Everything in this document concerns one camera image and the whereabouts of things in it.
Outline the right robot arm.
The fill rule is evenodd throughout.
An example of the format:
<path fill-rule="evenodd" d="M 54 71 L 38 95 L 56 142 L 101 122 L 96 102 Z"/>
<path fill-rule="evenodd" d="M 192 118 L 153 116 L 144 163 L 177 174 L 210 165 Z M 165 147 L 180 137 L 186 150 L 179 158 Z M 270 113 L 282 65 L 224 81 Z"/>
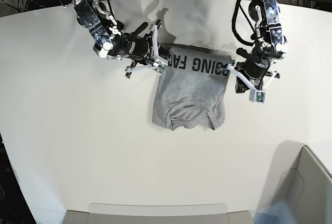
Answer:
<path fill-rule="evenodd" d="M 86 28 L 95 44 L 94 51 L 102 59 L 129 58 L 148 64 L 164 64 L 159 54 L 159 23 L 142 23 L 134 32 L 124 32 L 124 25 L 116 20 L 111 9 L 99 0 L 59 0 L 62 6 L 72 6 L 78 23 Z"/>

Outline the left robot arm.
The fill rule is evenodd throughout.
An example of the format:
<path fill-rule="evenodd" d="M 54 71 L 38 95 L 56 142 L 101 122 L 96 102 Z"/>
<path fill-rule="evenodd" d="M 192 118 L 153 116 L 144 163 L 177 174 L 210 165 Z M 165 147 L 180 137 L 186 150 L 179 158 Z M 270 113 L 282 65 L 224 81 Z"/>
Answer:
<path fill-rule="evenodd" d="M 277 72 L 270 71 L 271 64 L 281 60 L 286 54 L 287 40 L 281 26 L 281 11 L 277 0 L 252 0 L 245 18 L 253 31 L 251 41 L 245 41 L 236 30 L 236 21 L 239 11 L 242 11 L 242 0 L 236 0 L 231 28 L 234 37 L 243 45 L 252 47 L 251 52 L 243 48 L 236 50 L 237 55 L 245 60 L 238 62 L 233 69 L 236 77 L 236 93 L 249 90 L 255 102 L 261 102 L 265 96 L 265 77 L 279 78 Z"/>

